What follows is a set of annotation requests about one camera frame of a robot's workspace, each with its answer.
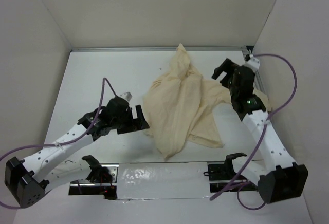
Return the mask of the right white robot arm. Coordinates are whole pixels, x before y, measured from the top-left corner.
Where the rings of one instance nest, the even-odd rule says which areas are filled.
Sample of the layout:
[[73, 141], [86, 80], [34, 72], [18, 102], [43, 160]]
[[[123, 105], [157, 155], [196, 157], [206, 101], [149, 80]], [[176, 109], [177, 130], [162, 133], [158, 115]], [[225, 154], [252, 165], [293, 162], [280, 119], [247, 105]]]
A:
[[258, 56], [249, 54], [243, 65], [225, 59], [212, 75], [216, 80], [221, 73], [226, 74], [220, 83], [229, 90], [232, 107], [250, 131], [256, 146], [250, 156], [244, 153], [226, 156], [221, 174], [230, 181], [211, 196], [211, 200], [225, 191], [241, 191], [250, 184], [256, 187], [263, 204], [297, 198], [303, 192], [308, 170], [305, 165], [297, 164], [289, 154], [270, 121], [292, 100], [294, 94], [275, 111], [268, 112], [260, 97], [253, 92], [255, 74], [259, 68]]

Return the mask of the cream yellow jacket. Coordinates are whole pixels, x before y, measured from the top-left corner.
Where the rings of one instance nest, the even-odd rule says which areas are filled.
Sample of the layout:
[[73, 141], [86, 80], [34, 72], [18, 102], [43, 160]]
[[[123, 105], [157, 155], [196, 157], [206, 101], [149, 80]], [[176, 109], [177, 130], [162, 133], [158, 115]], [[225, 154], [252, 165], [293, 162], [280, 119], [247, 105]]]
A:
[[231, 107], [230, 94], [211, 79], [224, 59], [243, 63], [240, 51], [189, 51], [179, 44], [143, 96], [143, 111], [162, 161], [217, 161], [254, 144]]

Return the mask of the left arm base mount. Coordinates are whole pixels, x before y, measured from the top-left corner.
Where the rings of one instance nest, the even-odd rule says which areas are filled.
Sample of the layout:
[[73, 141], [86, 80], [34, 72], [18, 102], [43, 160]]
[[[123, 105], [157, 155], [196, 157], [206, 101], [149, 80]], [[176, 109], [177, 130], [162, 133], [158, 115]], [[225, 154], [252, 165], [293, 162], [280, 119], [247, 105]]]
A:
[[72, 181], [68, 194], [102, 195], [104, 199], [117, 199], [118, 164], [101, 164], [95, 157], [87, 155], [82, 157], [87, 163], [87, 176]]

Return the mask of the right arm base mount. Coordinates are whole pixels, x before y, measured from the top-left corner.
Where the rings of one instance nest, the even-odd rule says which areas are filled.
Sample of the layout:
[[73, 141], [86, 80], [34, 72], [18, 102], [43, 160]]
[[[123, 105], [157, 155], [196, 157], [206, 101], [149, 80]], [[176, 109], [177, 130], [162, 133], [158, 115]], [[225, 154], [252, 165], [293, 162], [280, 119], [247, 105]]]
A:
[[[231, 179], [235, 176], [235, 171], [233, 167], [231, 167], [231, 162], [233, 159], [238, 157], [246, 156], [244, 153], [234, 153], [226, 156], [224, 162], [221, 163], [211, 163], [208, 164], [208, 170], [203, 172], [205, 177], [209, 178], [209, 187], [211, 193], [217, 193], [221, 191], [225, 185], [231, 181]], [[233, 182], [230, 189], [226, 190], [225, 192], [237, 192], [238, 189], [241, 187], [240, 184], [244, 184], [247, 182], [247, 178], [242, 176], [238, 176], [238, 178]], [[257, 187], [252, 183], [249, 185], [244, 186], [241, 191], [258, 191]]]

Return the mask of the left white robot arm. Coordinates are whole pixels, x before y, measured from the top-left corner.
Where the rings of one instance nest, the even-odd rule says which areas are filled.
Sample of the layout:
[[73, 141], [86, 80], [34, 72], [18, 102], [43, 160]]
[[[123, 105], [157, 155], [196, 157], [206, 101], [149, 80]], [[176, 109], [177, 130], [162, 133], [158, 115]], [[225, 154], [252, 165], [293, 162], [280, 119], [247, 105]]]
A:
[[130, 92], [115, 96], [106, 106], [86, 113], [67, 133], [40, 151], [24, 159], [9, 159], [4, 182], [19, 207], [28, 208], [53, 189], [72, 181], [113, 184], [116, 173], [92, 155], [78, 161], [69, 157], [112, 130], [120, 135], [148, 129], [150, 126], [140, 105], [136, 106], [137, 117], [133, 117], [130, 99]]

